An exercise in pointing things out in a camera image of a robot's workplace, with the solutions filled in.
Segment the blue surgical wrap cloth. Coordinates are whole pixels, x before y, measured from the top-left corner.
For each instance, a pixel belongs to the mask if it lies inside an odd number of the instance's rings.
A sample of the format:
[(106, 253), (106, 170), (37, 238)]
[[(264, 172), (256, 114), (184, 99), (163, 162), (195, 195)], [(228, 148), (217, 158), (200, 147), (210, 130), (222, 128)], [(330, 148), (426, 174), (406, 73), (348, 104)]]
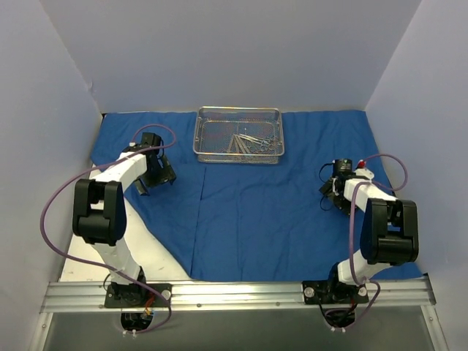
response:
[(349, 257), (349, 220), (320, 194), (333, 159), (358, 161), (377, 152), (363, 111), (283, 115), (284, 156), (276, 165), (208, 164), (192, 149), (196, 113), (109, 113), (91, 159), (115, 160), (139, 128), (169, 144), (176, 173), (139, 195), (126, 190), (142, 225), (125, 239), (150, 279), (163, 250), (192, 279), (213, 282), (321, 280)]

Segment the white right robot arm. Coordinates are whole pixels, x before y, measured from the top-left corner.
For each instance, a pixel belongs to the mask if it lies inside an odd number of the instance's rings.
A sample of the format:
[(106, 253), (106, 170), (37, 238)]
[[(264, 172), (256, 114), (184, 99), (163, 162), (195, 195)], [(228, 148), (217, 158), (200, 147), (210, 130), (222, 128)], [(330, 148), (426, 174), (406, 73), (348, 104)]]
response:
[(371, 155), (356, 166), (351, 159), (325, 164), (332, 173), (320, 193), (350, 220), (349, 257), (335, 264), (324, 285), (327, 297), (335, 302), (343, 301), (351, 286), (365, 285), (377, 273), (418, 258), (417, 205), (397, 198), (395, 189), (375, 179), (367, 162), (379, 157)]

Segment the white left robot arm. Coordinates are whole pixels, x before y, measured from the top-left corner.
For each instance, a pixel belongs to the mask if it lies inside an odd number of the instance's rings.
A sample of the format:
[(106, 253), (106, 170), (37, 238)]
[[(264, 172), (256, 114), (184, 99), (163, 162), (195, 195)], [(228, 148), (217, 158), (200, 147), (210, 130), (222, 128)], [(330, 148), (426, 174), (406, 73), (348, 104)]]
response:
[(144, 132), (139, 143), (130, 143), (112, 165), (90, 179), (75, 184), (72, 230), (99, 254), (110, 272), (110, 287), (130, 306), (142, 305), (148, 296), (145, 274), (127, 246), (124, 233), (127, 213), (124, 193), (135, 186), (137, 193), (173, 184), (176, 174), (159, 148), (162, 138)]

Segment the steel surgical scissors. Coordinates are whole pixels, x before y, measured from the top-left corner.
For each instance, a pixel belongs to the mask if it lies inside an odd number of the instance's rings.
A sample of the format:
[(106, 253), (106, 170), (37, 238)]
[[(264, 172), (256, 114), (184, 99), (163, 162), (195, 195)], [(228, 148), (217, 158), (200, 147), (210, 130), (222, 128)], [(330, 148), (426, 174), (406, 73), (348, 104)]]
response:
[(261, 151), (273, 151), (278, 145), (277, 139), (274, 137), (252, 138), (252, 142), (257, 144)]

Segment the steel forceps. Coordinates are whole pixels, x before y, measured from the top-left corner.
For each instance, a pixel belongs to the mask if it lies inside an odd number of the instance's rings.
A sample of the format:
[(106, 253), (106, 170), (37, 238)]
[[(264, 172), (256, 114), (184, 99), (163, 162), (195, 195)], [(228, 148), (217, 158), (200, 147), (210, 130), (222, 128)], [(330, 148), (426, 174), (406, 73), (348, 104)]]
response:
[(244, 134), (238, 134), (239, 137), (245, 139), (245, 140), (249, 140), (253, 143), (258, 143), (260, 145), (266, 145), (266, 144), (269, 144), (271, 142), (271, 139), (269, 138), (258, 138), (258, 137), (253, 137), (253, 136), (250, 136), (250, 135), (244, 135)]

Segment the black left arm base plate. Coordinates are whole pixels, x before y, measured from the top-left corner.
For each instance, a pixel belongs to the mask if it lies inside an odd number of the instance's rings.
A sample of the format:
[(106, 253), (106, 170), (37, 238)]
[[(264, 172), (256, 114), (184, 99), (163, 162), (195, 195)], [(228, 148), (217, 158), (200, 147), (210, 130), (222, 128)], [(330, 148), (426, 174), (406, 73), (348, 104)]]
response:
[(104, 307), (108, 309), (143, 308), (149, 300), (150, 307), (166, 307), (167, 304), (150, 291), (137, 284), (122, 285), (111, 282), (107, 286)]

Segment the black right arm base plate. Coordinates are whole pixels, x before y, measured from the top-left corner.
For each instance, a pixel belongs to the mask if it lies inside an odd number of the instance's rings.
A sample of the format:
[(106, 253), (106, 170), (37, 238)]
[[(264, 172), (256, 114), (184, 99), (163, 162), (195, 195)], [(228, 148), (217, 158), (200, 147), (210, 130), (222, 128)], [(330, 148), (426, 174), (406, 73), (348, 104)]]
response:
[(359, 287), (341, 282), (302, 281), (301, 287), (306, 305), (359, 304), (369, 301), (368, 294), (360, 294)]

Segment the aluminium front rail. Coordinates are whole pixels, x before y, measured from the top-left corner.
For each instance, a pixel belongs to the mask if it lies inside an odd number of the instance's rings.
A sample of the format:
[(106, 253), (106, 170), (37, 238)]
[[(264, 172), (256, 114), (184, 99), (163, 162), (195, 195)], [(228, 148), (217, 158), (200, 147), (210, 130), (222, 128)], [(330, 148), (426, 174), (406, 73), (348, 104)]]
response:
[[(211, 283), (174, 281), (171, 307), (174, 312), (253, 309), (313, 309), (306, 305), (299, 282)], [(429, 279), (380, 282), (374, 307), (433, 306), (436, 303)], [(105, 307), (105, 291), (99, 282), (58, 282), (49, 284), (42, 313), (141, 312), (143, 308)]]

